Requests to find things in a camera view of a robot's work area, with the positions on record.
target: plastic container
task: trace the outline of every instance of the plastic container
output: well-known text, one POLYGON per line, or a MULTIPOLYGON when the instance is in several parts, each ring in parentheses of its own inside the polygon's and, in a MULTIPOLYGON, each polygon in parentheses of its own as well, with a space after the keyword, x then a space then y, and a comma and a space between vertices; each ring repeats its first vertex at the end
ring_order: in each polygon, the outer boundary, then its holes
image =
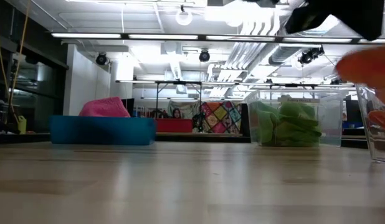
POLYGON ((51 116, 53 144, 149 145, 155 141, 151 118, 51 116))
POLYGON ((385 162, 385 103, 376 96, 380 91, 363 85, 356 88, 371 158, 385 162))
POLYGON ((191 133, 193 121, 191 119, 157 119, 157 132, 161 133, 191 133))
POLYGON ((340 146, 344 90, 258 90, 245 100, 251 142, 261 146, 340 146))

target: yellow cord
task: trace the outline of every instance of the yellow cord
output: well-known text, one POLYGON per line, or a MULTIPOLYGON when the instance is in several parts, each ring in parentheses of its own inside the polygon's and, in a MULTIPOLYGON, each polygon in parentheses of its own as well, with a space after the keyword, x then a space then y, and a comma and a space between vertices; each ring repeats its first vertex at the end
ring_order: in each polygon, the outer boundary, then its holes
MULTIPOLYGON (((31 8, 31 0, 28 0, 28 5, 26 7, 26 14, 25 14, 25 24, 24 24, 24 30, 22 31, 22 39, 21 39, 21 46, 19 48, 19 55, 22 55, 22 49, 24 48, 24 41, 25 41, 25 33, 26 33, 26 25, 28 23, 28 18, 29 18, 29 9, 31 8)), ((9 98, 9 105, 12 106, 12 97, 14 96, 14 89, 16 87, 16 82, 17 82, 17 77, 18 77, 18 72, 19 72, 19 66, 21 63, 17 63, 17 70, 14 75, 14 81, 12 84, 12 92, 11 92, 11 97, 9 98)))
MULTIPOLYGON (((8 99, 10 99, 10 92, 9 92, 9 87, 8 87, 8 83, 7 83, 6 71, 4 70, 3 56, 1 53, 1 44, 0 44, 0 64, 1 64, 1 73, 3 75, 3 80, 4 80, 4 86, 6 87, 6 93, 7 93, 8 99)), ((14 118, 16 119, 16 121, 18 123, 18 118, 15 114, 14 107, 10 104, 9 104, 9 107, 10 107, 10 109, 14 115, 14 118)))

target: pink fabric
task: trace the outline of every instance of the pink fabric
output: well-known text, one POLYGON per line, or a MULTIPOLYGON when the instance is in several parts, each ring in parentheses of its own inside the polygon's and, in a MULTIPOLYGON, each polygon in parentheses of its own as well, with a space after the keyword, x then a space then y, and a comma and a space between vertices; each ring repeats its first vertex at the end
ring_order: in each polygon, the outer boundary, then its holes
POLYGON ((79 116, 111 116, 129 118, 130 114, 123 106, 119 97, 111 97, 87 102, 80 111, 79 116))

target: green fabric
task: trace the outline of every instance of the green fabric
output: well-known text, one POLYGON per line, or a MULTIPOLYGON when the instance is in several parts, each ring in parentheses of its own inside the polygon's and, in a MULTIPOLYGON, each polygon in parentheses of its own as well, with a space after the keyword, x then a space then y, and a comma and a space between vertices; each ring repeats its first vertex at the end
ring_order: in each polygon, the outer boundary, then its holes
POLYGON ((314 107, 284 102, 279 109, 257 102, 259 128, 256 136, 263 146, 314 147, 321 137, 314 107))

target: wooden table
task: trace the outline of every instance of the wooden table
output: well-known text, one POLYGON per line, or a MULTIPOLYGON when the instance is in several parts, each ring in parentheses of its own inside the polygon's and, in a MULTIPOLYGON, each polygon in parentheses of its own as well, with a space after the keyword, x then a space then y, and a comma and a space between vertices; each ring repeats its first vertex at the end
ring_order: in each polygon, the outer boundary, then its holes
POLYGON ((0 224, 385 223, 364 149, 0 146, 0 224))

